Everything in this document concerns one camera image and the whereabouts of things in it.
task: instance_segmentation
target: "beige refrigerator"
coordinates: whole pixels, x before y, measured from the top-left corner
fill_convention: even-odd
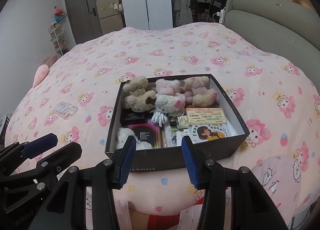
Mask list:
[[[110,5],[115,2],[115,0],[97,0],[96,2],[103,35],[123,29],[120,12],[114,10],[114,7],[110,8]]]

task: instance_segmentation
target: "silver bolt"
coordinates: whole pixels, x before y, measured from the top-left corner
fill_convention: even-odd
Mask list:
[[[213,159],[206,159],[205,163],[208,165],[208,166],[213,166],[214,165],[214,160]]]
[[[68,168],[68,171],[70,172],[70,173],[74,173],[74,172],[76,172],[77,171],[77,167],[76,166],[72,166],[72,167],[70,167],[70,168]]]
[[[37,185],[37,190],[43,190],[44,187],[45,187],[45,183],[40,182],[40,183]]]
[[[105,159],[105,160],[103,161],[103,164],[106,165],[106,166],[109,166],[109,165],[112,164],[112,160],[110,160],[110,159]]]
[[[248,169],[247,167],[241,167],[240,168],[242,173],[249,173],[250,169]]]

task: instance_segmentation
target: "yellow card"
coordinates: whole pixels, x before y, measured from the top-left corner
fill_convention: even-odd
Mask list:
[[[188,124],[227,123],[222,108],[186,108]]]

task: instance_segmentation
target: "black bottle cap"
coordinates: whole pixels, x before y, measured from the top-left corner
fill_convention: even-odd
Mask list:
[[[170,127],[176,127],[177,121],[170,121]]]

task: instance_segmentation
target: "open cardboard box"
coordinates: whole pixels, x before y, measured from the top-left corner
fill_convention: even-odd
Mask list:
[[[153,77],[148,78],[148,81],[149,83],[151,83],[151,86],[155,86],[152,83],[155,83],[158,79],[177,79],[182,82],[181,86],[183,86],[184,79],[195,76],[208,76],[211,79],[210,88],[215,89],[218,93],[216,101],[219,104],[219,107],[223,108],[227,120],[237,132],[236,136],[196,143],[195,147],[201,149],[205,153],[206,157],[210,157],[214,160],[220,160],[230,157],[247,138],[247,136],[249,135],[249,130],[226,92],[211,74]],[[109,158],[112,157],[113,152],[115,151],[117,132],[119,128],[122,127],[120,123],[120,115],[122,110],[121,102],[125,97],[122,88],[125,83],[126,82],[122,82],[120,85],[108,132],[105,154]],[[169,148],[137,150],[132,163],[131,171],[157,171],[183,167],[185,167],[185,163],[182,157],[181,146],[177,146]]]

